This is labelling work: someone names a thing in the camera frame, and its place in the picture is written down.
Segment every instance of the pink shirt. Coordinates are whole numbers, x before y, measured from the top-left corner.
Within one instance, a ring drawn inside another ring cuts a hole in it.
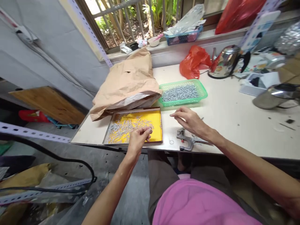
[[[194,179],[178,180],[163,193],[152,224],[261,225],[226,194]]]

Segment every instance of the person's left hand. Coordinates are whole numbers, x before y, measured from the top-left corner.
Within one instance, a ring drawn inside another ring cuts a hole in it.
[[[130,133],[127,153],[139,156],[145,141],[149,142],[151,127],[140,127]]]

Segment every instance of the red plastic bag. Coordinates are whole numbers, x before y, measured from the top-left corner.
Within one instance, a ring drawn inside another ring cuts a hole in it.
[[[20,110],[19,111],[19,117],[22,120],[25,120],[27,122],[45,122],[50,123],[50,121],[47,119],[47,117],[43,114],[43,112],[39,110]]]
[[[208,69],[212,65],[209,54],[204,48],[193,45],[188,55],[179,65],[181,75],[187,79],[198,79],[200,69]]]
[[[228,33],[247,26],[262,9],[266,0],[229,0],[215,34]]]

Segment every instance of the electric kettle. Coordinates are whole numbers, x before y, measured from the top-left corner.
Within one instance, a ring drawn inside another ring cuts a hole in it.
[[[252,102],[256,107],[273,109],[288,100],[297,98],[297,87],[299,86],[290,83],[273,85],[253,99]]]
[[[233,74],[235,67],[240,59],[244,59],[244,65],[241,73],[246,69],[251,53],[247,52],[245,55],[240,54],[241,48],[237,45],[230,45],[224,48],[219,56],[216,56],[216,48],[213,48],[212,66],[208,71],[211,78],[223,79]]]

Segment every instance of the white table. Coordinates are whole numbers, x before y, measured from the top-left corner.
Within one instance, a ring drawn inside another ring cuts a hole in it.
[[[159,84],[185,80],[179,72],[179,65],[155,68],[153,75]],[[201,100],[200,107],[192,110],[204,117],[206,124],[258,156],[300,160],[300,106],[290,109],[260,109],[252,104],[253,96],[239,92],[237,78],[212,79],[204,73],[199,80],[208,97]],[[179,151],[179,146],[183,144],[176,138],[176,133],[181,126],[169,116],[173,112],[174,110],[162,111],[163,143],[146,144],[146,148]],[[90,116],[87,116],[71,143],[103,146],[110,119],[108,116],[92,122]],[[295,122],[287,124],[285,121],[288,119]],[[208,145],[194,145],[193,152],[222,154],[215,146]]]

